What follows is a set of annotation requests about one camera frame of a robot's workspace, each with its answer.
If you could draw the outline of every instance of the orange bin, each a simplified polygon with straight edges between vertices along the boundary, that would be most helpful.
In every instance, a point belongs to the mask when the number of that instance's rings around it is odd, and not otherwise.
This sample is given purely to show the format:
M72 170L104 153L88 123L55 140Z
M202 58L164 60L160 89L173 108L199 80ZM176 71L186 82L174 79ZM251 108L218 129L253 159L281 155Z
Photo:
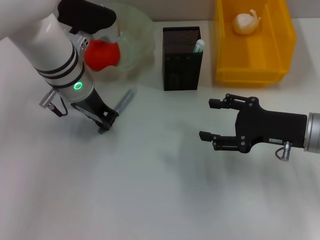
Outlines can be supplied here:
M233 19L251 9L261 17L258 28L235 33ZM264 87L289 72L297 36L285 0L215 0L213 28L219 83Z

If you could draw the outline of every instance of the white wall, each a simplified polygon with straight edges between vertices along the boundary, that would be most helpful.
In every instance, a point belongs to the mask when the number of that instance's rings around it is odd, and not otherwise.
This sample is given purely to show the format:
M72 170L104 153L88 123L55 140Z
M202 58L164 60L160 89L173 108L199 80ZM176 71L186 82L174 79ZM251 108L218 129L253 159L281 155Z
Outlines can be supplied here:
M90 0L121 2L146 13L154 21L207 20L212 18L214 0ZM320 0L287 0L292 18L320 18Z

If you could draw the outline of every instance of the pen holder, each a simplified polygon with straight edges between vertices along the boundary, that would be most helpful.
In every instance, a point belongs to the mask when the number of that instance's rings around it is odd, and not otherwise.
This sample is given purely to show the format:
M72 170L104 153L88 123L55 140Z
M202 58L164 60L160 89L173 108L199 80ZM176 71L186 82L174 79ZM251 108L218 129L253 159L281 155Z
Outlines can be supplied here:
M203 52L193 52L200 28L164 27L162 47L165 91L197 90Z

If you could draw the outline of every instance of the red ball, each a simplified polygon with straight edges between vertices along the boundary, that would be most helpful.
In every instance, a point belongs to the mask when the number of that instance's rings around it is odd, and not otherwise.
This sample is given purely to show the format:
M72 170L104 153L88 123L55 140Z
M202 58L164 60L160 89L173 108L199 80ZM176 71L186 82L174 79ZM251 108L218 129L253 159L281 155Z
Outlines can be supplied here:
M96 72L108 66L116 66L120 61L119 45L102 40L91 40L84 52L84 61Z

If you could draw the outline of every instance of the white table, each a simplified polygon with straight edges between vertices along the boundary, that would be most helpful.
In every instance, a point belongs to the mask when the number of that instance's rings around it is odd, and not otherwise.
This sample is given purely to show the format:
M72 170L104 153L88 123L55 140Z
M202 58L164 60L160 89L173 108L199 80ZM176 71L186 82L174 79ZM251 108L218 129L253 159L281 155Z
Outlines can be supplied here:
M96 81L114 107L138 94L110 132L71 110L64 118L38 106L49 86L8 40L0 42L1 240L318 240L320 155L277 145L249 154L216 152L199 131L235 135L236 110L210 109L226 93L260 99L263 108L320 113L320 18L293 20L297 44L290 74L266 89L212 86L207 44L198 91L164 92L162 28L154 61L119 80Z

